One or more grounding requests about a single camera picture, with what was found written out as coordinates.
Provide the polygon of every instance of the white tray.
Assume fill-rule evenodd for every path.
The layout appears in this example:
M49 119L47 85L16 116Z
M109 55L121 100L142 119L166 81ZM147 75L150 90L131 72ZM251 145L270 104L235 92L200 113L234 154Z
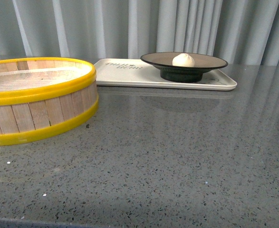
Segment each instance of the white tray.
M203 74L196 83L177 83L160 77L160 71L140 59L105 58L94 64L98 86L153 87L229 91L237 83L216 69Z

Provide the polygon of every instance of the gray curtain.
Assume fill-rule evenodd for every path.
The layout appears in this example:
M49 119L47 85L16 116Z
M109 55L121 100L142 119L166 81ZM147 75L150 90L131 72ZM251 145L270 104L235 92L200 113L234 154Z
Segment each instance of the gray curtain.
M279 66L279 0L0 0L0 56L164 51Z

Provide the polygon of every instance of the speckled countertop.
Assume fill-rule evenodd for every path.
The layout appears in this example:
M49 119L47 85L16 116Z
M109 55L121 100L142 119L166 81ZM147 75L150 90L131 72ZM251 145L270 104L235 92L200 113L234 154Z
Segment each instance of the speckled countertop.
M279 228L279 67L223 71L235 90L98 87L85 124L0 147L0 227Z

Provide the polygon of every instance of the black plate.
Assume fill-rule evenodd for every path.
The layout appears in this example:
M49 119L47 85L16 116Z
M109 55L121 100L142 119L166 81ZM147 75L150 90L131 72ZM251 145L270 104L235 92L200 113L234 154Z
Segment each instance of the black plate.
M160 76L168 81L193 83L202 79L202 75L214 69L226 67L228 62L213 56L188 53L195 62L194 67L173 66L172 60L182 52L158 52L140 57L148 64L160 70Z

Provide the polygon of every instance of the steamer basket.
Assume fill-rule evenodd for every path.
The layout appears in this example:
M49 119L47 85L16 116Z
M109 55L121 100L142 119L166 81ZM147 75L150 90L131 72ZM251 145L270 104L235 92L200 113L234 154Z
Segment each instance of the steamer basket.
M56 57L0 60L0 145L66 132L97 108L91 63Z

